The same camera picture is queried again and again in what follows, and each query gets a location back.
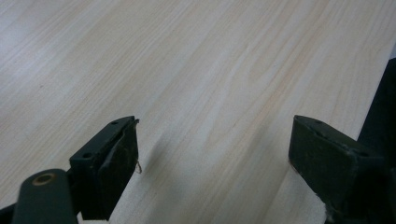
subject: screw hole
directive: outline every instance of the screw hole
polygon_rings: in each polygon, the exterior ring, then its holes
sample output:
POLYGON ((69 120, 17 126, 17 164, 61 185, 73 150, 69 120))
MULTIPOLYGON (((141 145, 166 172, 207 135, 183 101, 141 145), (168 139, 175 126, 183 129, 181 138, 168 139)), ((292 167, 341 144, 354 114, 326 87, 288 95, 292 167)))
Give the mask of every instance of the screw hole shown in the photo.
POLYGON ((55 178, 55 174, 53 173, 46 173, 43 175, 40 175, 38 177, 36 177, 32 184, 35 186, 42 186, 42 185, 46 185, 49 182, 51 182, 53 179, 55 178))
POLYGON ((87 153, 84 153, 84 154, 82 155, 82 158, 84 158, 84 159, 88 159, 88 158, 90 158, 90 157, 92 157, 92 153, 91 153, 91 152, 87 152, 87 153))

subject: light wood grain surface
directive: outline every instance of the light wood grain surface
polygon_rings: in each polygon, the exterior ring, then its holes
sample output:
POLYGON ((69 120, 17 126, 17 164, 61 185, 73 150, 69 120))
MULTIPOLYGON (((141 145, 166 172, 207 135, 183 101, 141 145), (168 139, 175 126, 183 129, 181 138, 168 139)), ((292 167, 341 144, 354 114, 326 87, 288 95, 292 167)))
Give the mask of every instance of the light wood grain surface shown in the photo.
POLYGON ((396 39, 393 0, 0 2, 0 206, 108 122, 143 174, 110 223, 322 223, 292 117, 356 138, 396 39))

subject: wooden table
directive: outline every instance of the wooden table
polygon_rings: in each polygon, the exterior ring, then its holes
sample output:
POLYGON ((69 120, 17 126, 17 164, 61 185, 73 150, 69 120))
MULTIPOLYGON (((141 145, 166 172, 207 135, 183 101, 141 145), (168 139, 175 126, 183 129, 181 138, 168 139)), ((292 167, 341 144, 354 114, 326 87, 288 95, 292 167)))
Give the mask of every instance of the wooden table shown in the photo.
POLYGON ((290 168, 293 115, 356 138, 396 39, 396 2, 0 3, 0 206, 113 119, 143 174, 111 223, 322 223, 290 168))

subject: table surface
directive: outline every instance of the table surface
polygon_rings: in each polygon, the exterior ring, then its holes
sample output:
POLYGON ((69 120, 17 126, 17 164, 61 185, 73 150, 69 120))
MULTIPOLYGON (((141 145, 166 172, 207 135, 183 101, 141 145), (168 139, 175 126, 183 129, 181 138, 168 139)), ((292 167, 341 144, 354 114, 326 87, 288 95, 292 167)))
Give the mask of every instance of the table surface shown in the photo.
POLYGON ((0 3, 0 206, 113 119, 141 175, 111 223, 322 223, 290 168, 295 114, 356 138, 396 39, 396 2, 0 3))

